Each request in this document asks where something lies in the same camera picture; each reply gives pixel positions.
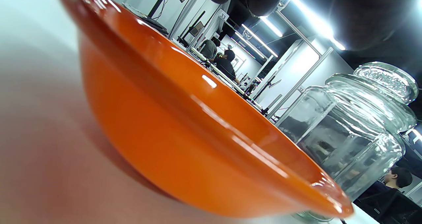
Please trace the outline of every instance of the bowl rim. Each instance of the bowl rim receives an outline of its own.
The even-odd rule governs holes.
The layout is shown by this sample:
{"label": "bowl rim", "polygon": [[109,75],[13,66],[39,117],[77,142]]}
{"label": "bowl rim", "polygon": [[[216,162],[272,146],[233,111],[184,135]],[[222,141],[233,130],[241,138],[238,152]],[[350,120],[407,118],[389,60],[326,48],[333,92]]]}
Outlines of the bowl rim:
{"label": "bowl rim", "polygon": [[[154,82],[154,80],[146,80],[146,81],[140,81],[137,80],[139,77],[136,75],[140,73],[139,70],[131,68],[131,65],[140,65],[142,63],[149,63],[146,61],[141,55],[140,52],[136,50],[132,45],[130,45],[127,41],[122,39],[120,35],[113,29],[111,29],[105,22],[102,20],[96,12],[94,12],[90,7],[89,4],[92,3],[93,0],[62,0],[62,3],[65,5],[65,8],[69,12],[69,14],[72,16],[72,19],[76,22],[78,25],[78,28],[80,31],[82,31],[83,34],[89,36],[90,40],[92,40],[94,43],[98,43],[98,40],[101,39],[102,43],[106,43],[107,46],[111,46],[115,48],[116,54],[124,54],[125,57],[122,58],[124,60],[122,63],[119,63],[120,68],[122,70],[122,73],[128,77],[128,79],[138,87],[144,88],[143,85],[153,83],[153,86],[156,86],[160,92],[163,92],[166,96],[172,98],[173,100],[183,100],[185,103],[189,104],[191,108],[187,111],[186,108],[181,106],[168,106],[168,108],[172,114],[175,115],[175,117],[183,120],[188,120],[188,122],[193,122],[196,124],[199,124],[202,126],[202,131],[207,130],[207,134],[212,134],[216,139],[221,139],[224,142],[227,142],[228,144],[235,144],[237,145],[236,149],[238,152],[238,155],[240,158],[244,159],[247,162],[252,163],[254,166],[260,168],[259,171],[265,172],[262,173],[261,176],[263,179],[266,179],[268,182],[273,184],[274,187],[280,187],[280,186],[288,186],[291,189],[291,192],[296,193],[298,196],[303,197],[302,200],[297,200],[299,202],[304,203],[304,200],[306,201],[306,204],[308,204],[309,207],[312,209],[318,209],[318,211],[322,211],[325,213],[330,213],[331,215],[335,215],[340,218],[345,218],[347,216],[350,216],[353,214],[353,206],[350,203],[350,200],[347,198],[347,196],[344,194],[344,192],[339,188],[337,184],[336,187],[338,188],[338,191],[340,193],[335,195],[341,195],[341,201],[335,200],[332,197],[326,196],[317,189],[313,188],[309,181],[305,180],[304,178],[300,177],[297,173],[292,171],[288,166],[282,164],[281,161],[279,161],[277,164],[275,164],[270,159],[266,158],[266,154],[262,154],[262,149],[256,149],[254,148],[254,143],[251,141],[248,141],[247,138],[242,137],[242,134],[238,134],[238,131],[235,128],[224,128],[222,126],[219,126],[218,128],[214,128],[217,124],[216,120],[209,116],[209,114],[206,114],[203,112],[203,105],[201,104],[201,101],[198,101],[195,96],[187,94],[185,91],[183,91],[181,88],[175,87],[175,84],[168,80],[168,78],[165,78],[163,74],[157,69],[152,66],[145,66],[143,67],[143,73],[147,73],[149,77],[151,78],[161,78],[163,79],[160,83]],[[108,7],[108,10],[115,11],[115,8]],[[152,27],[148,26],[145,23],[140,23],[140,20],[138,20],[138,23],[142,27],[148,27],[150,30],[154,31],[157,35],[163,38],[163,43],[165,47],[168,47],[171,49],[175,45],[170,42],[168,39],[161,36],[156,30],[154,30]],[[193,60],[191,57],[189,57],[190,60],[198,64],[195,60]],[[224,85],[220,80],[218,80],[218,83],[221,85]],[[234,93],[231,89],[228,87],[226,88],[229,90],[233,96],[239,97],[236,93]],[[154,93],[149,93],[154,99],[157,99],[158,101],[164,102],[167,100],[164,100],[163,98],[160,98],[161,96],[154,95]],[[256,116],[261,116],[260,113],[258,113],[254,108],[251,107],[251,111],[255,111]],[[193,116],[194,112],[202,112],[200,114],[204,114],[203,117],[197,118]],[[274,125],[272,125],[274,129],[276,129],[281,135],[282,132],[277,129]],[[242,149],[239,149],[241,146],[239,146],[239,142],[233,141],[232,136],[237,136],[240,138],[244,144],[248,145],[248,147],[242,147]],[[300,150],[296,145],[294,145],[297,148],[298,153],[301,153],[302,155],[306,156],[310,161],[312,161],[302,150]],[[319,171],[321,171],[322,175],[326,175],[325,178],[328,178],[329,180],[332,180],[321,167],[319,167],[315,162],[312,161],[312,163],[315,165],[316,168],[318,168]],[[280,175],[279,171],[274,170],[274,168],[271,168],[271,166],[277,166],[280,168],[280,170],[283,171],[285,176]]]}

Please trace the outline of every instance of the white partition wall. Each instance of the white partition wall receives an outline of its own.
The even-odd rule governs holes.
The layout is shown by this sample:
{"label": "white partition wall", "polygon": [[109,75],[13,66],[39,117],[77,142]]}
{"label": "white partition wall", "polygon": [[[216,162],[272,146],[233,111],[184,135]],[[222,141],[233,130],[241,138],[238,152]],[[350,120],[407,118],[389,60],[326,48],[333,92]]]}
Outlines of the white partition wall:
{"label": "white partition wall", "polygon": [[[318,49],[320,53],[324,53],[328,46],[322,43],[322,40],[314,38],[310,39],[312,45]],[[289,50],[282,56],[279,62],[274,66],[270,73],[264,78],[259,87],[252,93],[252,98],[259,93],[260,89],[265,86],[268,80],[275,74],[276,77],[271,81],[274,86],[267,87],[256,101],[266,108],[272,101],[274,101],[280,94],[287,94],[290,89],[305,75],[305,73],[318,60],[318,55],[312,48],[297,40]],[[302,84],[302,89],[306,89],[312,85],[323,86],[325,80],[335,73],[350,74],[353,69],[340,57],[338,53],[333,51],[319,67],[305,80]],[[296,91],[276,113],[280,116],[286,109],[300,96],[299,90]]]}
{"label": "white partition wall", "polygon": [[[118,3],[127,3],[132,7],[136,8],[140,12],[148,15],[154,6],[157,0],[114,0]],[[167,31],[170,32],[173,25],[175,24],[179,14],[181,13],[183,7],[186,5],[188,0],[180,2],[180,0],[165,0],[167,3],[163,9],[161,17],[157,21],[167,28]],[[164,1],[158,7],[155,12],[154,17],[157,17],[161,12]],[[212,2],[211,0],[196,0],[193,4],[191,10],[188,12],[186,18],[182,21],[181,27],[175,32],[175,35],[180,35],[183,30],[192,24],[199,15],[205,11],[205,14],[202,16],[201,21],[205,25],[207,21],[212,17],[215,10],[218,8],[219,4]]]}
{"label": "white partition wall", "polygon": [[251,55],[249,55],[243,48],[237,45],[229,36],[225,36],[221,41],[222,45],[217,50],[224,53],[224,45],[233,46],[232,50],[241,60],[244,61],[242,65],[235,66],[236,77],[240,80],[244,75],[248,74],[249,77],[253,77],[261,68],[261,64],[257,62]]}

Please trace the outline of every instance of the metal pole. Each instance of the metal pole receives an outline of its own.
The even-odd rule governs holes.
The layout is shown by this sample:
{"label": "metal pole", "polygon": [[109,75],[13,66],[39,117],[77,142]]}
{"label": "metal pole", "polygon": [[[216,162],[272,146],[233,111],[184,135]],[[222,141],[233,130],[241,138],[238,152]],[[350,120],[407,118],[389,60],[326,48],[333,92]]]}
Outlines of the metal pole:
{"label": "metal pole", "polygon": [[274,58],[274,55],[271,55],[270,58],[264,63],[264,65],[259,69],[259,71],[256,73],[256,75],[252,78],[251,81],[247,84],[246,88],[249,87],[252,82],[254,82],[254,79],[262,72],[262,70],[270,63],[270,61]]}
{"label": "metal pole", "polygon": [[290,98],[290,96],[293,95],[293,93],[300,87],[302,84],[306,81],[306,79],[315,71],[316,68],[318,68],[319,65],[334,51],[332,47],[328,48],[328,50],[320,57],[315,64],[307,71],[302,78],[290,89],[290,91],[286,94],[286,96],[283,97],[283,99],[274,107],[273,110],[271,110],[270,113],[268,113],[267,118],[272,118],[276,112],[283,106],[284,103]]}
{"label": "metal pole", "polygon": [[175,36],[177,30],[181,27],[183,21],[187,17],[188,13],[190,12],[191,8],[194,6],[194,4],[196,3],[196,1],[197,0],[188,0],[188,2],[186,3],[184,9],[180,13],[180,17],[176,20],[176,22],[174,23],[174,26],[173,26],[170,34],[168,35],[168,38],[169,39],[171,39],[171,38],[173,38]]}
{"label": "metal pole", "polygon": [[295,32],[295,33],[297,33],[297,35],[299,35],[299,37],[301,37],[311,48],[312,48],[312,50],[314,50],[317,54],[318,54],[318,56],[320,56],[320,57],[322,57],[322,54],[312,45],[312,43],[303,35],[303,33],[302,32],[300,32],[300,30],[298,30],[297,28],[296,28],[296,26],[292,23],[292,22],[290,22],[290,20],[285,16],[285,15],[283,15],[281,12],[279,12],[279,11],[276,11],[276,13],[277,13],[277,15],[279,15],[280,16],[280,18],[287,24],[287,25],[289,25],[290,26],[290,28],[291,29],[293,29],[293,31]]}
{"label": "metal pole", "polygon": [[157,11],[158,7],[161,5],[161,2],[163,2],[163,0],[157,0],[155,2],[155,5],[152,7],[151,11],[149,12],[148,17],[152,18],[154,16],[154,14]]}
{"label": "metal pole", "polygon": [[275,99],[275,100],[273,100],[273,102],[271,102],[271,104],[270,105],[268,105],[267,106],[267,108],[271,108],[271,107],[273,107],[273,105],[274,104],[276,104],[277,103],[277,101],[281,98],[281,97],[283,97],[283,95],[282,94],[279,94],[279,96],[277,96],[277,98]]}
{"label": "metal pole", "polygon": [[196,44],[196,41],[199,40],[199,38],[202,36],[202,32],[205,31],[205,28],[202,28],[199,33],[196,35],[196,37],[193,39],[193,41],[190,43],[189,47],[186,48],[186,52],[189,52],[190,49]]}
{"label": "metal pole", "polygon": [[[240,34],[240,35],[242,35],[242,33],[239,33],[231,24],[229,24],[226,20],[224,20],[224,19],[221,19],[221,20],[223,20],[223,22],[224,23],[226,23],[227,24],[227,26],[229,26],[230,28],[232,28],[236,33],[238,33],[238,34]],[[259,50],[257,47],[255,47],[255,45],[253,45],[253,44],[251,44],[252,46],[253,46],[253,48],[255,48],[257,51],[261,51],[261,50]]]}
{"label": "metal pole", "polygon": [[[286,62],[288,62],[290,59],[291,59],[291,57],[293,57],[293,55],[294,55],[294,52],[301,46],[303,44],[303,40],[301,40],[300,42],[299,42],[299,44],[294,48],[294,50],[289,54],[289,56],[286,58],[286,60],[284,60],[283,61],[283,63],[279,66],[279,68],[277,69],[277,71],[276,72],[274,72],[269,78],[272,78],[273,76],[276,76],[281,70],[282,70],[282,68],[283,68],[283,66],[285,66],[286,65]],[[258,95],[258,94],[261,94],[261,91],[262,90],[265,90],[266,89],[266,87],[265,86],[263,86],[263,87],[261,87],[258,91],[256,91],[256,93],[255,93],[255,91],[251,94],[251,96],[255,96],[255,95]]]}

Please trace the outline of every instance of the man with black hair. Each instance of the man with black hair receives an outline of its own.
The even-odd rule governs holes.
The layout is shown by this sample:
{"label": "man with black hair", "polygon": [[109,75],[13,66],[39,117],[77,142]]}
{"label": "man with black hair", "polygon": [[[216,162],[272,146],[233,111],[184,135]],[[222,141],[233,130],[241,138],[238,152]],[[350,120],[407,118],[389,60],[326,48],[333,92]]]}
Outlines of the man with black hair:
{"label": "man with black hair", "polygon": [[217,56],[217,47],[221,45],[220,40],[216,37],[212,37],[211,40],[205,40],[201,47],[201,54],[204,55],[207,59],[213,59]]}
{"label": "man with black hair", "polygon": [[210,59],[212,63],[217,63],[217,68],[224,73],[230,80],[239,84],[239,81],[236,79],[235,70],[232,66],[232,61],[235,59],[235,53],[227,49],[224,51],[223,57],[216,57],[215,59]]}
{"label": "man with black hair", "polygon": [[410,171],[403,167],[393,167],[384,177],[384,183],[375,182],[358,199],[367,198],[374,194],[388,191],[392,188],[400,189],[409,186],[413,181]]}

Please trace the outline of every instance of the ceiling light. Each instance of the ceiling light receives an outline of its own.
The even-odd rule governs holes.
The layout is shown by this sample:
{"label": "ceiling light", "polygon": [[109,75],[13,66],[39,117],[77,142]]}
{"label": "ceiling light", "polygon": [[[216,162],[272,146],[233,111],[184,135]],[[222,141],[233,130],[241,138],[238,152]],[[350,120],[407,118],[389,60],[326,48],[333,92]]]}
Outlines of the ceiling light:
{"label": "ceiling light", "polygon": [[242,47],[242,45],[238,44],[238,42],[236,42],[236,40],[234,40],[233,38],[231,38],[233,40],[233,42],[235,42],[237,45],[239,45],[239,47],[243,48],[243,50],[245,50],[251,57],[253,57],[254,59],[256,59],[254,56],[252,56],[252,54],[250,54],[248,52],[248,50],[246,50],[244,47]]}
{"label": "ceiling light", "polygon": [[260,42],[268,51],[271,52],[271,54],[274,55],[274,57],[279,57],[273,50],[271,50],[270,47],[268,47],[260,38],[258,38],[258,36],[256,36],[256,34],[254,34],[254,32],[252,32],[250,29],[248,29],[248,27],[246,27],[244,24],[242,24],[242,26],[258,41]]}
{"label": "ceiling light", "polygon": [[279,29],[277,29],[277,27],[276,26],[274,26],[274,24],[273,23],[271,23],[269,20],[268,20],[268,16],[263,16],[263,17],[261,17],[261,20],[262,20],[262,22],[264,22],[279,38],[281,38],[281,37],[283,37],[283,34],[282,34],[282,32],[280,32],[280,30]]}
{"label": "ceiling light", "polygon": [[413,131],[413,133],[416,135],[416,138],[413,140],[413,143],[415,143],[417,140],[421,140],[422,141],[422,136],[419,133],[419,131],[417,131],[416,129],[412,128],[411,131]]}
{"label": "ceiling light", "polygon": [[249,47],[251,47],[256,53],[258,53],[259,56],[261,56],[262,58],[264,57],[264,54],[262,54],[260,51],[258,51],[254,46],[252,46],[252,44],[250,42],[248,42],[246,39],[244,39],[238,32],[235,32],[235,34],[243,41],[245,42]]}
{"label": "ceiling light", "polygon": [[302,11],[309,21],[312,22],[312,25],[318,31],[319,34],[329,39],[336,47],[340,50],[345,50],[346,48],[334,39],[333,29],[329,24],[319,18],[314,12],[308,9],[300,0],[291,0],[299,9]]}

